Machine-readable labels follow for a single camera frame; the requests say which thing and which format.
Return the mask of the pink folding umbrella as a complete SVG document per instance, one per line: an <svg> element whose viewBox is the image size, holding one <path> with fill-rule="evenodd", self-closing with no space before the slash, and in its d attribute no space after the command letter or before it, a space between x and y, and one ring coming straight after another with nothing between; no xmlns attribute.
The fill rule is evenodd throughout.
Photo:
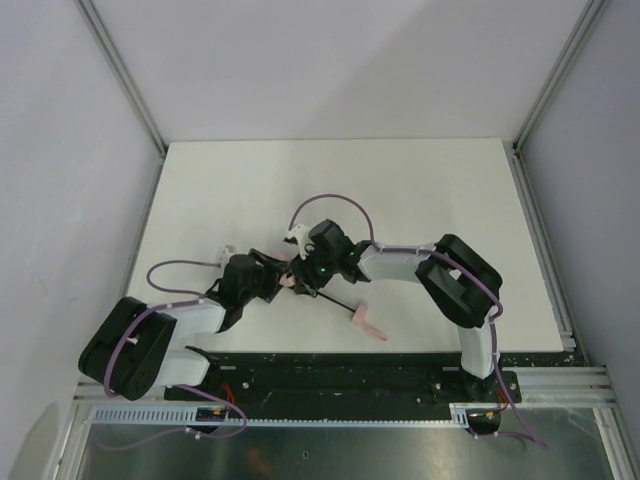
<svg viewBox="0 0 640 480"><path fill-rule="evenodd" d="M293 257L289 256L289 255L283 255L283 254L275 254L275 259L276 260L282 260L282 261L289 261L291 260ZM282 287L288 288L290 290L294 290L295 284L296 284L296 280L294 279L294 275L293 273L285 273L280 277L279 280L279 284ZM358 328L360 328L364 333L366 333L367 335L371 336L372 338L375 338L378 341L381 342L387 342L388 341L388 337L387 335L380 329L378 329L377 327L375 327L374 325L370 324L367 320L367 316L369 314L369 308L366 304L364 303L360 303L357 307L353 307L351 305L348 305L346 303L344 303L343 301L325 294L323 292L318 292L317 293L317 297L320 297L324 300L327 300L329 302L331 302L334 305L337 305L345 310L347 310L350 314L350 321L351 323L353 323L354 325L356 325Z"/></svg>

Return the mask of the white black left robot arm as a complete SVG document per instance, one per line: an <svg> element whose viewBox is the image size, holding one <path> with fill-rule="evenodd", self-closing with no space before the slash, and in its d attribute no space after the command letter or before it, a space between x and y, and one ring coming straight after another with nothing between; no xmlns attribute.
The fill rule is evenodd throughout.
<svg viewBox="0 0 640 480"><path fill-rule="evenodd" d="M288 272L286 260L255 249L227 249L220 266L222 276L192 300L149 306L121 298L80 354L80 372L100 382L107 395L130 401L155 387L200 385L210 361L185 341L229 330L255 299L271 302Z"/></svg>

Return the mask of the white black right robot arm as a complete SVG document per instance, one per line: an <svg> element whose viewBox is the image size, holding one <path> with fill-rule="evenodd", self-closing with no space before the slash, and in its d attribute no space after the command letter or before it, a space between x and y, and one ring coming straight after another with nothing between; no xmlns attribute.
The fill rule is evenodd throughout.
<svg viewBox="0 0 640 480"><path fill-rule="evenodd" d="M426 246L354 243L339 225L292 227L284 241L298 247L290 268L295 291L317 296L336 275L351 284L382 280L421 284L440 312L456 325L464 389L476 401L496 395L500 353L495 320L503 313L500 274L453 234Z"/></svg>

